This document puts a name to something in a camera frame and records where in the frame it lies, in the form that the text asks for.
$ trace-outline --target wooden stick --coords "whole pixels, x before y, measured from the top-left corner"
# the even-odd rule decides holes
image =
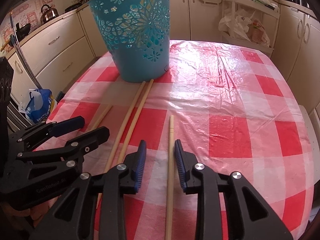
[[[91,131],[98,128],[99,124],[105,118],[107,113],[110,111],[111,107],[112,107],[112,105],[107,105],[106,109],[102,112],[102,114],[98,117],[96,122],[93,124]]]
[[[110,152],[110,154],[109,154],[109,158],[108,158],[108,161],[107,161],[107,164],[106,164],[106,166],[105,166],[105,168],[104,168],[103,173],[106,173],[106,172],[107,172],[108,170],[110,170],[110,168],[111,168],[112,161],[113,161],[113,159],[114,159],[114,157],[115,157],[115,155],[116,155],[116,151],[117,151],[117,149],[118,149],[118,146],[119,146],[119,143],[120,143],[120,139],[121,139],[121,137],[122,137],[122,135],[123,135],[124,129],[125,129],[125,127],[127,126],[127,123],[128,123],[129,118],[130,118],[130,116],[131,116],[131,114],[132,114],[133,108],[135,107],[135,105],[136,105],[136,103],[137,103],[137,101],[138,101],[138,99],[139,99],[139,96],[140,96],[140,94],[141,94],[141,92],[142,92],[145,84],[146,84],[145,81],[143,81],[143,82],[141,83],[141,85],[140,85],[140,87],[139,87],[136,95],[134,96],[134,99],[133,99],[133,101],[132,101],[132,103],[131,103],[131,105],[130,105],[130,107],[129,107],[129,109],[128,109],[128,112],[127,112],[127,114],[126,114],[125,117],[124,117],[124,120],[123,120],[123,122],[122,122],[122,124],[121,124],[121,126],[120,126],[120,130],[119,130],[119,132],[118,132],[118,134],[117,134],[117,137],[116,137],[116,139],[115,139],[115,141],[114,141],[114,143],[113,143],[113,146],[112,146],[111,152]],[[100,199],[101,199],[101,196],[102,196],[102,194],[99,193],[99,194],[98,194],[98,201],[97,201],[97,208],[98,208],[98,205],[99,205],[99,201],[100,201]]]
[[[125,140],[124,140],[124,143],[123,143],[121,152],[120,152],[120,154],[119,154],[117,164],[123,163],[125,151],[127,150],[127,147],[128,147],[129,141],[130,141],[130,139],[131,139],[131,135],[132,135],[132,133],[133,133],[134,127],[136,126],[136,123],[137,123],[137,121],[138,121],[139,115],[140,115],[141,110],[142,110],[142,108],[143,108],[143,106],[144,106],[144,103],[145,103],[146,100],[147,100],[147,97],[148,97],[148,94],[149,94],[149,92],[150,92],[150,89],[151,89],[152,84],[153,84],[153,79],[150,80],[150,83],[149,83],[149,85],[148,85],[148,87],[147,87],[147,90],[146,90],[146,92],[144,93],[143,98],[142,98],[142,100],[141,100],[141,102],[140,102],[140,104],[139,104],[139,107],[138,107],[138,109],[137,109],[137,112],[136,112],[136,114],[134,115],[134,118],[133,118],[132,123],[131,123],[131,125],[130,125],[130,128],[129,128],[129,130],[128,130],[128,134],[127,134],[127,136],[126,136],[126,138],[125,138]]]
[[[173,178],[174,178],[174,116],[169,120],[169,150],[168,150],[168,182],[167,182],[167,211],[165,221],[165,240],[172,237],[173,216]]]

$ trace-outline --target cabinet drawer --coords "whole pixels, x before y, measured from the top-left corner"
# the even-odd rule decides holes
[[[21,48],[34,75],[37,75],[58,54],[83,36],[75,13],[40,31]]]
[[[83,37],[59,54],[36,78],[56,97],[93,58],[87,39]]]
[[[16,53],[8,59],[8,62],[13,68],[11,95],[19,104],[23,98],[28,96],[29,89],[36,89],[37,87],[23,68]]]

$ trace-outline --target plastic tablecloth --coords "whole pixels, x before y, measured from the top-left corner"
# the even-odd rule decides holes
[[[68,139],[90,130],[106,105],[112,104],[100,124],[110,129],[108,142],[84,158],[84,171],[102,173],[138,87],[120,78],[110,53],[106,53],[79,78],[49,117],[59,122],[82,115],[85,126],[51,138],[40,149],[63,147]],[[147,142],[141,189],[124,198],[128,240],[164,239],[172,114],[174,137],[181,139],[186,151],[216,172],[244,174],[294,239],[299,238],[312,205],[313,160],[302,114],[285,80],[260,51],[220,43],[171,41],[170,69],[155,80],[127,149],[127,154],[135,152],[141,139]],[[173,239],[194,239],[196,209],[197,195],[185,195],[176,174]],[[222,199],[221,209],[223,237],[227,239]],[[95,230],[99,230],[97,219]]]

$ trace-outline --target frying pan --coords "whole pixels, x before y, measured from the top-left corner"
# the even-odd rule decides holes
[[[19,23],[16,24],[16,27],[17,27],[17,30],[16,30],[16,34],[17,34],[17,38],[18,38],[18,41],[22,41],[30,32],[31,30],[31,24],[28,23],[26,25],[23,25],[21,28],[20,28],[20,25]],[[12,44],[12,41],[11,39],[7,40],[5,42],[5,44],[2,46],[0,52],[2,52],[4,50],[4,48],[7,46],[7,45],[10,45],[11,47],[13,47],[13,44]]]

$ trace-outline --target cabinet door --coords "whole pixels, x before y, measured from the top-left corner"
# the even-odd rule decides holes
[[[281,5],[279,29],[271,60],[286,81],[290,76],[299,53],[303,36],[304,18],[304,13]]]
[[[19,104],[24,97],[28,96],[29,89],[36,89],[37,87],[23,68],[16,53],[8,59],[8,62],[13,68],[11,95]]]
[[[191,40],[221,42],[218,25],[222,17],[222,4],[189,0],[189,7]]]
[[[92,12],[90,11],[90,7],[87,6],[83,8],[80,12],[80,18],[84,25],[84,29],[86,32],[86,36],[89,39],[89,42],[93,48],[96,57],[100,57],[104,55],[108,49],[105,45],[101,33],[97,27],[97,24],[93,18]]]
[[[299,105],[310,113],[320,101],[320,23],[306,16],[306,32],[288,80]]]
[[[60,53],[37,75],[43,88],[50,89],[54,98],[63,91],[76,75],[93,60],[85,37]]]
[[[170,39],[190,41],[188,0],[170,0]]]

